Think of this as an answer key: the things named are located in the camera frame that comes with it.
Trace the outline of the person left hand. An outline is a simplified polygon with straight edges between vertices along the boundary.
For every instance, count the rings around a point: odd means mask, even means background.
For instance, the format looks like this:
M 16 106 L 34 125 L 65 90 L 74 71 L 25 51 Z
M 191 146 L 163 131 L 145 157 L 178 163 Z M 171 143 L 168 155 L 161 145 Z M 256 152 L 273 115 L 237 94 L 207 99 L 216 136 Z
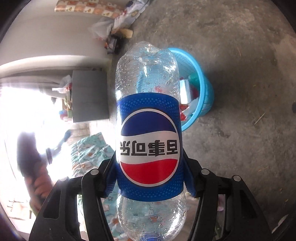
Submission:
M 53 182 L 48 174 L 46 165 L 39 168 L 35 181 L 30 176 L 25 177 L 25 184 L 30 196 L 30 207 L 35 215 L 38 215 L 44 200 L 53 188 Z

